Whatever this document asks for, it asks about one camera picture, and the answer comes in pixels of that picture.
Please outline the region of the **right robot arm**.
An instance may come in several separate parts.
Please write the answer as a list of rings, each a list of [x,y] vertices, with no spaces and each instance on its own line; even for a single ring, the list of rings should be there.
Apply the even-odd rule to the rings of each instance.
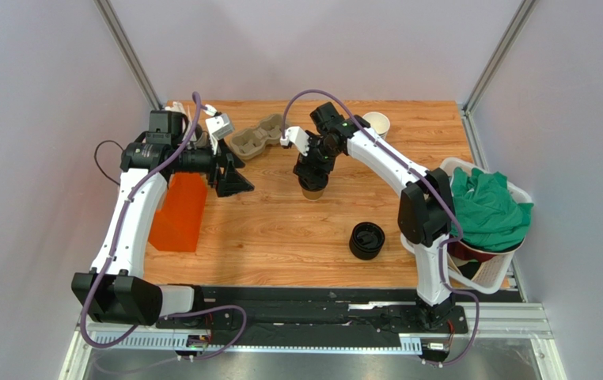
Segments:
[[[415,256],[419,306],[415,321],[425,330],[445,326],[455,306],[445,287],[446,256],[455,215],[449,176],[408,160],[385,141],[390,126],[377,112],[346,118],[328,102],[311,112],[316,132],[288,127],[280,139],[299,152],[293,172],[308,200],[319,199],[328,185],[336,158],[345,154],[370,168],[400,197],[397,225],[400,241]]]

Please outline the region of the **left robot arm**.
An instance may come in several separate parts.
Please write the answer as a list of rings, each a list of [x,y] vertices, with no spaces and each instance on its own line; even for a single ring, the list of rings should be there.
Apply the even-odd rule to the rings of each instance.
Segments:
[[[196,127],[184,113],[155,110],[147,131],[123,150],[119,195],[106,238],[89,271],[75,273],[71,283],[84,316],[101,323],[149,326],[192,310],[192,285],[157,285],[143,279],[154,214],[171,176],[204,174],[220,197],[254,189],[238,172],[244,162],[224,141],[234,130],[229,117],[215,110],[207,113],[207,146],[190,145]]]

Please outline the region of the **single brown paper cup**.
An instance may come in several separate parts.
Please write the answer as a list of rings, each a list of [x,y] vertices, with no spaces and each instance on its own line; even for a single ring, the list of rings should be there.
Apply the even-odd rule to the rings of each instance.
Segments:
[[[302,188],[301,193],[307,200],[317,201],[323,196],[324,189],[308,190],[306,188]]]

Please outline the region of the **single black cup lid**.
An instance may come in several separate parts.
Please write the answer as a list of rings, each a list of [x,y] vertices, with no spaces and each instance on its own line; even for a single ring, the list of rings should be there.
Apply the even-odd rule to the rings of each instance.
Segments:
[[[299,177],[298,182],[301,188],[308,192],[324,191],[328,185],[327,177]]]

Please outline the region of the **orange paper bag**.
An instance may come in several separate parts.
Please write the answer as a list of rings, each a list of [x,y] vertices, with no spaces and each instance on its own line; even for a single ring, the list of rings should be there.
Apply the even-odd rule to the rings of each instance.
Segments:
[[[207,188],[198,173],[177,173],[154,213],[147,242],[157,251],[196,251]]]

